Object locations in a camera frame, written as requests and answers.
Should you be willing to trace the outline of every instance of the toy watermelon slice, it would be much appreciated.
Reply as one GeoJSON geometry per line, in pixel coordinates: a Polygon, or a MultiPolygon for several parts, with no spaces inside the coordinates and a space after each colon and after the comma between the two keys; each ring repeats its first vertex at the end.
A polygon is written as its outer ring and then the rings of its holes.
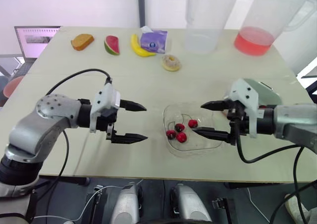
{"type": "Polygon", "coordinates": [[[105,49],[109,54],[114,56],[118,56],[120,54],[119,39],[117,37],[107,36],[104,44],[105,44],[105,49]]]}

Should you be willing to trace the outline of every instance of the cherry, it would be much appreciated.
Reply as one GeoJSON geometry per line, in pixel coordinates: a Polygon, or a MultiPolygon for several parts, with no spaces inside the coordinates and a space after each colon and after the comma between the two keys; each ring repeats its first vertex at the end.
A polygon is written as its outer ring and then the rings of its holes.
{"type": "Polygon", "coordinates": [[[197,126],[198,126],[197,120],[195,120],[195,119],[190,119],[190,120],[188,121],[188,126],[189,126],[190,128],[197,127],[197,126]]]}
{"type": "Polygon", "coordinates": [[[184,129],[185,129],[185,126],[184,126],[183,124],[181,124],[181,123],[178,123],[178,124],[175,125],[175,130],[176,130],[177,132],[181,132],[181,131],[183,131],[184,129]]]}
{"type": "Polygon", "coordinates": [[[187,140],[187,136],[184,132],[180,132],[177,134],[176,139],[180,142],[183,143],[187,140]]]}
{"type": "Polygon", "coordinates": [[[174,130],[166,131],[166,136],[169,140],[173,140],[176,137],[176,132],[174,130]]]}

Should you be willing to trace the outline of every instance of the toy bread slice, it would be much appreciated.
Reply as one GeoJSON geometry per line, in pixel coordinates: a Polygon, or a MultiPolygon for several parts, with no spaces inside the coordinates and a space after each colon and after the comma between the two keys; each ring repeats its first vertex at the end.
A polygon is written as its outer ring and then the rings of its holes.
{"type": "Polygon", "coordinates": [[[91,42],[94,41],[94,37],[90,34],[79,34],[74,40],[71,41],[73,48],[77,51],[82,51],[91,42]]]}

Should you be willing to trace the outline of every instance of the empty plastic pitcher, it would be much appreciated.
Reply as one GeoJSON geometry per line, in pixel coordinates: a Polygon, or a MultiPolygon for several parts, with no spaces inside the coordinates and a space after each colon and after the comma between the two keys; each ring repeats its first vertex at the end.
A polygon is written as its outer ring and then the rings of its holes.
{"type": "Polygon", "coordinates": [[[216,48],[236,0],[187,0],[185,48],[205,54],[216,48]]]}
{"type": "Polygon", "coordinates": [[[234,45],[245,54],[264,55],[283,31],[298,28],[315,10],[316,0],[254,0],[234,45]],[[305,2],[311,4],[311,10],[292,25],[292,19],[305,2]]]}

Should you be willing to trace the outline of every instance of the clear plastic container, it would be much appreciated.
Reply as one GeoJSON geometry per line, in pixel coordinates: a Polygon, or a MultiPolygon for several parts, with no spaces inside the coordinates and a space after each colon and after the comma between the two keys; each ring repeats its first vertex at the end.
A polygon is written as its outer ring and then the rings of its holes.
{"type": "Polygon", "coordinates": [[[164,132],[173,130],[175,123],[182,123],[185,126],[187,141],[180,143],[177,139],[168,140],[166,135],[166,142],[169,151],[178,157],[188,157],[192,155],[201,155],[207,152],[212,152],[219,149],[223,144],[222,141],[210,140],[203,136],[196,134],[188,126],[188,121],[195,119],[198,121],[198,126],[214,127],[216,130],[228,130],[229,121],[221,112],[213,112],[200,108],[196,103],[179,103],[172,104],[165,108],[163,112],[164,132]]]}
{"type": "Polygon", "coordinates": [[[187,0],[186,50],[206,54],[216,48],[236,0],[187,0]]]}
{"type": "Polygon", "coordinates": [[[234,42],[248,55],[264,55],[283,31],[301,26],[316,10],[316,0],[254,0],[234,42]],[[305,2],[311,10],[296,24],[289,26],[305,2]]]}

